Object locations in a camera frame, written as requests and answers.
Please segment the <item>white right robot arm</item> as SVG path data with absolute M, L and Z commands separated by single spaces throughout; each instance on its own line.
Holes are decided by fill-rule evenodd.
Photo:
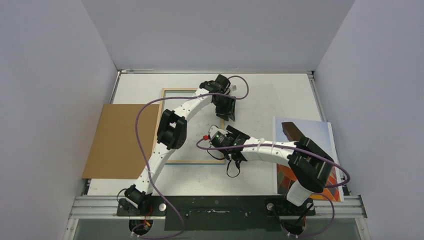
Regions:
M 232 126 L 220 129 L 213 125 L 208 139 L 213 148 L 237 164 L 263 161 L 291 169 L 296 180 L 282 201 L 284 211 L 290 215 L 300 211 L 311 194 L 324 191 L 334 167 L 334 160 L 308 137 L 272 142 L 250 137 Z

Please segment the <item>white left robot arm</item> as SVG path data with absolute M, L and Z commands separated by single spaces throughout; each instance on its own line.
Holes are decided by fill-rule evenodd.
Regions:
M 230 79 L 219 74 L 215 80 L 204 81 L 191 97 L 175 109 L 162 112 L 156 132 L 153 153 L 145 160 L 145 167 L 137 180 L 125 190 L 125 200 L 136 215 L 144 215 L 150 209 L 150 197 L 155 182 L 165 163 L 175 150 L 181 148 L 187 139 L 189 120 L 202 108 L 215 105 L 215 114 L 224 121 L 235 120 L 236 97 L 231 95 Z

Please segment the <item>hot air balloon photo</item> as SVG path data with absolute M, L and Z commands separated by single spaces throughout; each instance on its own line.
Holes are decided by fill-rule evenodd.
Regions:
M 331 123 L 298 118 L 275 116 L 273 118 L 273 141 L 295 142 L 301 137 L 312 139 L 323 149 L 335 163 L 339 164 Z M 274 192 L 286 195 L 289 187 L 297 180 L 293 171 L 287 166 L 276 164 L 274 166 Z

